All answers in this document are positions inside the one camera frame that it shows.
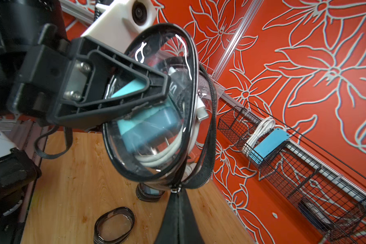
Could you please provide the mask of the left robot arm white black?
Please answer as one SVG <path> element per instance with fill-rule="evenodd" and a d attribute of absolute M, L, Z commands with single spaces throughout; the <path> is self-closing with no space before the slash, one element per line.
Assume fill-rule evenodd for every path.
<path fill-rule="evenodd" d="M 167 80 L 125 56 L 152 26 L 151 1 L 101 1 L 97 18 L 68 40 L 59 1 L 0 1 L 0 116 L 24 114 L 52 132 L 92 130 L 166 97 Z M 0 131 L 0 220 L 22 205 L 42 172 Z"/>

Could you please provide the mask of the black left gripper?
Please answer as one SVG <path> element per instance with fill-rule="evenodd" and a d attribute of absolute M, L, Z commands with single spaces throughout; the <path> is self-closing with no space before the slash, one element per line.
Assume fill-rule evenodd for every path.
<path fill-rule="evenodd" d="M 167 98 L 167 74 L 93 38 L 67 60 L 68 45 L 59 1 L 0 1 L 0 116 L 94 128 Z"/>

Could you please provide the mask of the teal charger front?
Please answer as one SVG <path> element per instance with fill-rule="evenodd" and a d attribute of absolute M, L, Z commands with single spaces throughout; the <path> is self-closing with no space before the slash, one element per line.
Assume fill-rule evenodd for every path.
<path fill-rule="evenodd" d="M 175 135 L 181 126 L 181 117 L 170 98 L 162 104 L 141 110 L 130 119 L 116 122 L 122 141 L 129 153 L 142 149 L 163 136 Z"/>

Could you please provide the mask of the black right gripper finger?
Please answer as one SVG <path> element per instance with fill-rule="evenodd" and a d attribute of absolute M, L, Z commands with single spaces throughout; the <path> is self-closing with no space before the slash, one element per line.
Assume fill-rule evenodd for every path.
<path fill-rule="evenodd" d="M 203 244 L 186 189 L 171 193 L 156 244 Z"/>

